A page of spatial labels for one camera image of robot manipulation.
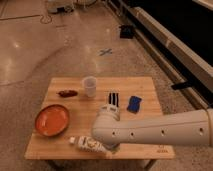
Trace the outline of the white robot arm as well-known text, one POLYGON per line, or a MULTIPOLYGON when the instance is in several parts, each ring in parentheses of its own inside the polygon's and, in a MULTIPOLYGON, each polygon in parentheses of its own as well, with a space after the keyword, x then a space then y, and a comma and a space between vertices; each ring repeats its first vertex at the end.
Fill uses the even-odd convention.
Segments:
POLYGON ((213 147, 213 109, 121 121, 119 108, 106 104, 96 115, 91 135, 108 149, 122 143, 213 147))

